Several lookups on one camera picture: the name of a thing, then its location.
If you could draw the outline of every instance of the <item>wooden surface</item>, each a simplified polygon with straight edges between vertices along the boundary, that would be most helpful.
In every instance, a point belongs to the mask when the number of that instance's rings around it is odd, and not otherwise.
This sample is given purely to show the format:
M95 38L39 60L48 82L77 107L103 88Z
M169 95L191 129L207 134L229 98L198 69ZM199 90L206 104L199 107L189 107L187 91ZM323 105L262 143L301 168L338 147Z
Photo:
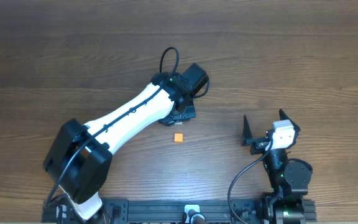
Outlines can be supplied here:
M290 157L314 167L319 221L358 221L356 0L0 0L0 221L40 221L53 185L42 162L60 126L135 97L171 45L178 71L199 63L210 91L196 119L154 123L126 143L103 197L225 200L257 158L240 146L243 114L263 135L283 108L302 128ZM232 196L269 190L259 164Z

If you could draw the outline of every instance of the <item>wood grain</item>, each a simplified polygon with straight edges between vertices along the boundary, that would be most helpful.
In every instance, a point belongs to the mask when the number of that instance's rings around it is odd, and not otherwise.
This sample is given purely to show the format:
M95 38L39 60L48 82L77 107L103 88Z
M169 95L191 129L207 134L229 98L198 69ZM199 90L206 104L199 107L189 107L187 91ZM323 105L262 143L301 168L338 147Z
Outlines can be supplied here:
M242 115L263 134L283 108L302 128L290 155L314 167L319 221L358 221L358 0L0 0L0 222L40 221L53 184L42 161L60 126L135 97L171 45L178 71L199 63L210 91L196 119L127 142L103 197L224 200L256 159L240 146ZM269 189L257 166L232 196Z

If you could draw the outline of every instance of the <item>orange block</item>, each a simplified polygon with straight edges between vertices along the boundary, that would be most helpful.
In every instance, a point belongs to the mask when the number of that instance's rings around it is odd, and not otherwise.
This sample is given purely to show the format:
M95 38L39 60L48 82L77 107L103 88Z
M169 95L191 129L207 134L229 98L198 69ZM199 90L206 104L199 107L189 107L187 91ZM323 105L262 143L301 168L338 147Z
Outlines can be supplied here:
M183 134L175 133L175 137L173 138L174 143L183 143Z

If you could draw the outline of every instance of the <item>cable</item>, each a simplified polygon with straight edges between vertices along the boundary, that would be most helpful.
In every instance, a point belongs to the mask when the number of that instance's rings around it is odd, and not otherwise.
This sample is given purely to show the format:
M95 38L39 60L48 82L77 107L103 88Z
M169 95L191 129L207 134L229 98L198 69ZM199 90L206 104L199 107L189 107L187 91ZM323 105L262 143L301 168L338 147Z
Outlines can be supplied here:
M201 94L201 95L198 95L198 96L194 96L193 99L197 99L197 98L200 98L200 97L202 97L202 96L205 96L205 94L208 92L208 89L209 89L209 79L208 79L208 82L206 83L206 87L205 87L204 93Z
M175 66L172 69L172 74L174 74L176 72L177 68L178 68L178 65L179 65L179 51L178 51L178 49L176 49L174 47L169 47L169 48L165 49L164 52L162 53L161 60L160 60L160 73L162 73L162 62L164 61L164 56L169 50L174 50L177 53L177 61L175 62Z
M164 53L162 54L161 57L161 61L160 61L160 73L161 73L161 68L162 68L162 61L164 58L164 55L169 51L169 50L175 50L175 52L177 53L177 61L175 63L175 66L172 70L172 74L175 73L178 64L179 64L179 53L178 50L174 47L169 47L167 48ZM107 129L109 129L113 124L115 124L116 122L118 122L119 120L121 120L123 117L129 115L130 113L134 113L136 111L137 108L145 105L147 102L149 102L153 97L155 97L161 90L162 90L162 86L164 86L164 84L169 80L166 79L165 82L163 82L160 87L158 88L158 90L156 90L151 96L149 96L146 100L144 100L143 102L139 103L138 105L134 106L133 108L129 108L128 111L126 111L125 113L123 113L122 115L120 115L118 118L114 119L113 121L111 121L108 124L105 124L103 126L103 128L101 128L97 133L94 133L91 137L89 137L79 148L78 150L74 153L74 155L70 158L70 160L67 162L66 167L64 168L63 172L60 174L60 177L58 178L58 180L55 182L55 185L53 186L52 190L49 193L49 196L47 197L46 202L44 203L44 208L48 207L51 201L51 198L53 197L53 195L55 194L57 188L59 187L60 183L62 182L63 178L65 177L65 174L68 171L69 166L71 165L71 163L74 161L74 158L92 141L94 140L98 135L100 135L101 133L105 132Z
M238 178L240 178L243 173L245 173L247 170L249 170L251 167L253 167L258 162L260 162L263 159L265 159L265 157L270 153L270 150L272 149L272 146L273 146L273 138L272 138L273 133L270 133L268 135L269 135L269 139L271 139L271 140L270 140L270 145L269 145L268 149L266 150L265 154L263 154L261 157L259 157L259 159L255 160L253 163L249 164L246 168L244 168L240 173L238 173L236 175L236 177L233 179L233 181L231 182L230 187L229 187L229 191L227 192L227 202L229 203L230 211L243 224L248 224L248 223L246 221L242 220L236 214L236 212L234 211L233 205L231 204L231 197L230 197L231 196L231 190L233 189L233 186L236 183L236 181L238 180Z

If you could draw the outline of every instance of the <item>black mounting rail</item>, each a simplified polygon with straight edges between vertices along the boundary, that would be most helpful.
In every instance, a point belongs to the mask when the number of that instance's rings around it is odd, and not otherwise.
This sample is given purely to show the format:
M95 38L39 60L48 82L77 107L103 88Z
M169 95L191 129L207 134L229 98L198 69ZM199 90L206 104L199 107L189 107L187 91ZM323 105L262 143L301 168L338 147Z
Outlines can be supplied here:
M185 205L199 205L200 212L208 223L238 224L232 217L225 200L207 201L133 201L126 199L102 199L106 223L181 223ZM232 200L236 213L249 224L261 224L256 216L258 200ZM305 200L305 218L307 222L316 222L314 201ZM42 214L43 223L81 223L68 201L61 200L57 205L46 208Z

